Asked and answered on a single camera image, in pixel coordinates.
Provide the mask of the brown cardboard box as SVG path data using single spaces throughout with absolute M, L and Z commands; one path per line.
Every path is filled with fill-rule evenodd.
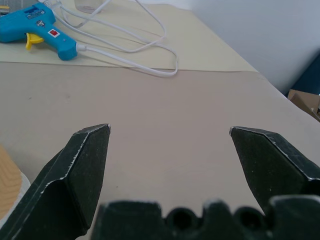
M 320 95 L 291 89 L 287 98 L 299 109 L 320 122 Z

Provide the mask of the cream paper sheet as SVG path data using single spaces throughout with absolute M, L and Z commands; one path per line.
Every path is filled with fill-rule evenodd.
M 78 34 L 60 22 L 56 26 L 82 45 L 153 68 L 192 71 L 254 71 L 235 50 L 191 11 L 167 4 L 141 7 L 135 0 L 111 0 Z

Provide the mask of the dark blue panel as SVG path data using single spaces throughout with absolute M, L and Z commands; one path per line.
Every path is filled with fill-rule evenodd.
M 320 95 L 320 50 L 291 89 Z

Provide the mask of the tan object with white rim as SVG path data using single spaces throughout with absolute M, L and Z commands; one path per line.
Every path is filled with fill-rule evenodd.
M 31 186 L 28 178 L 0 144 L 0 228 Z

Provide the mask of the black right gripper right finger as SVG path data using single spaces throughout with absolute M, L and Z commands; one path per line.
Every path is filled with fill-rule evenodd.
M 263 211 L 283 195 L 320 197 L 320 167 L 280 134 L 233 126 L 232 138 L 247 184 Z

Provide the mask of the blue hot glue gun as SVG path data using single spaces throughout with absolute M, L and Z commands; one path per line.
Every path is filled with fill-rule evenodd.
M 24 9 L 0 17 L 0 43 L 11 43 L 27 39 L 31 47 L 33 36 L 38 37 L 57 51 L 63 61 L 74 59 L 77 53 L 76 41 L 54 26 L 53 11 L 39 2 Z

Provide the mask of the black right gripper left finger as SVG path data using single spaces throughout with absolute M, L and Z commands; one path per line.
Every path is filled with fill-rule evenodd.
M 110 132 L 109 124 L 99 124 L 74 133 L 0 228 L 0 240 L 76 240 L 84 236 L 100 198 Z

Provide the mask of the clear plastic container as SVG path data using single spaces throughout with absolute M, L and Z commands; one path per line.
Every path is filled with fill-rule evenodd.
M 104 3 L 105 0 L 74 0 L 75 8 L 83 13 L 91 14 L 100 5 Z

